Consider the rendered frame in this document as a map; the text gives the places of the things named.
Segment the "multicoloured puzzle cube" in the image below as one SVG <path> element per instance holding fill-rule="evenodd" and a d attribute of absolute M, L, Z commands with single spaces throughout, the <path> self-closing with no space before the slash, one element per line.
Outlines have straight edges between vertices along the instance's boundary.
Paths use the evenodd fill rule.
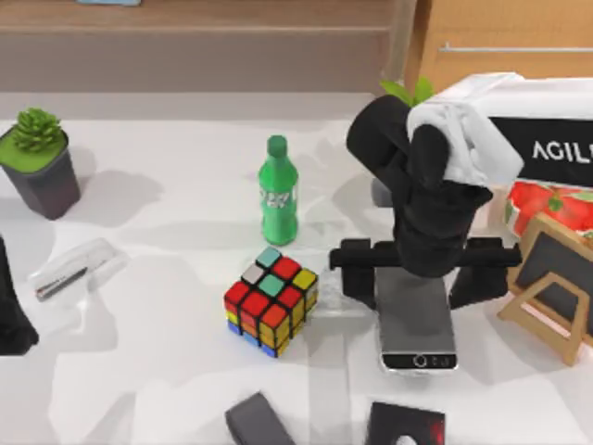
<path fill-rule="evenodd" d="M 305 326 L 319 276 L 276 248 L 265 248 L 225 292 L 227 326 L 272 358 Z"/>

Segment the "green bottle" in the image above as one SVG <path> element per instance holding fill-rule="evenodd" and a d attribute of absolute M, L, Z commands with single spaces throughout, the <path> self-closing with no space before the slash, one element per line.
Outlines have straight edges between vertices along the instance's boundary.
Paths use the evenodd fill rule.
<path fill-rule="evenodd" d="M 297 237 L 296 166 L 288 156 L 283 135 L 267 140 L 267 157 L 259 168 L 259 204 L 262 211 L 261 232 L 272 245 L 284 246 Z"/>

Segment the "green plant in dark pot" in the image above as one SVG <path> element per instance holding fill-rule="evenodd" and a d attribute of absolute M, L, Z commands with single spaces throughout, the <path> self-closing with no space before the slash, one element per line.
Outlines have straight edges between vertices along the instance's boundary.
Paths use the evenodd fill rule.
<path fill-rule="evenodd" d="M 0 168 L 27 207 L 47 220 L 64 216 L 82 195 L 61 120 L 27 108 L 0 135 Z"/>

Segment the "red and white bag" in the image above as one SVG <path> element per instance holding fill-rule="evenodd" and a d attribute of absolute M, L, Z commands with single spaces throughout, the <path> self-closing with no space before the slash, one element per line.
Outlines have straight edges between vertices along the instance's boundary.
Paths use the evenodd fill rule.
<path fill-rule="evenodd" d="M 504 221 L 521 237 L 529 221 L 544 213 L 585 238 L 593 239 L 593 191 L 517 181 L 506 198 Z"/>

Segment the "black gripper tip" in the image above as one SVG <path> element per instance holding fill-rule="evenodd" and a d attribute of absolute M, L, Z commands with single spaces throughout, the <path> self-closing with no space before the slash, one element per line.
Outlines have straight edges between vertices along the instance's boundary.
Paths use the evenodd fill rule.
<path fill-rule="evenodd" d="M 22 356 L 38 342 L 38 332 L 19 303 L 0 236 L 0 356 Z"/>

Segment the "pale grey rounded box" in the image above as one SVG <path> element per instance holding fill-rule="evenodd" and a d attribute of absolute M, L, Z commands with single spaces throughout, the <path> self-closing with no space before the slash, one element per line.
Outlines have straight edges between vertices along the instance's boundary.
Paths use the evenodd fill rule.
<path fill-rule="evenodd" d="M 452 371 L 458 355 L 444 279 L 375 270 L 381 362 L 388 371 Z"/>

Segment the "wooden open shelf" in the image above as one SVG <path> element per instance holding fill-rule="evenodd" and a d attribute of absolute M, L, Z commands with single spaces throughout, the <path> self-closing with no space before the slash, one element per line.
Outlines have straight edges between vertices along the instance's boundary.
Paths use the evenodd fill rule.
<path fill-rule="evenodd" d="M 0 0 L 0 91 L 362 93 L 404 70 L 419 0 Z"/>

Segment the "framed blackboard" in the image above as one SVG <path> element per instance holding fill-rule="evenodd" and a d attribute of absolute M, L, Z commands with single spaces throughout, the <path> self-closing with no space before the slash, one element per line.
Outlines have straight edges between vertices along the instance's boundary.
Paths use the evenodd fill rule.
<path fill-rule="evenodd" d="M 512 298 L 498 317 L 529 331 L 572 366 L 583 343 L 593 347 L 593 238 L 538 213 L 518 248 L 523 260 L 507 275 Z"/>

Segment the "white stapler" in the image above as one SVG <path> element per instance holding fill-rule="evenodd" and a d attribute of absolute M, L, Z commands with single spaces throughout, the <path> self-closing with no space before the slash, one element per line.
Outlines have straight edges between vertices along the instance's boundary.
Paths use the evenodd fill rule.
<path fill-rule="evenodd" d="M 105 238 L 96 238 L 52 259 L 28 281 L 35 297 L 43 302 L 80 280 L 85 280 L 92 290 L 98 289 L 129 261 L 128 254 Z"/>

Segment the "wooden cupboard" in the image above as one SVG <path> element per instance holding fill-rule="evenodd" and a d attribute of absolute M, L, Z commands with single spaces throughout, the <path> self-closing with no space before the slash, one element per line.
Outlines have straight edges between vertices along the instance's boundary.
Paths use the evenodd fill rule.
<path fill-rule="evenodd" d="M 455 46 L 593 46 L 593 0 L 417 0 L 403 79 L 440 91 L 481 72 L 593 77 L 593 54 L 442 53 Z"/>

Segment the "black and red box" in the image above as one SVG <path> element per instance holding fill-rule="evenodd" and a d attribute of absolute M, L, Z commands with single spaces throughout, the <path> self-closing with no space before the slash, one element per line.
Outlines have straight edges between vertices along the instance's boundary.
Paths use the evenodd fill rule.
<path fill-rule="evenodd" d="M 374 401 L 364 445 L 445 445 L 445 420 L 441 412 Z"/>

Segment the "dark grey box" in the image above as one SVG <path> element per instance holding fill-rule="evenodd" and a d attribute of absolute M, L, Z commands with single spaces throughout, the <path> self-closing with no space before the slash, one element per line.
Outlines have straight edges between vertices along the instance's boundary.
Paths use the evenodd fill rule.
<path fill-rule="evenodd" d="M 227 410 L 225 421 L 235 445 L 297 445 L 261 392 Z"/>

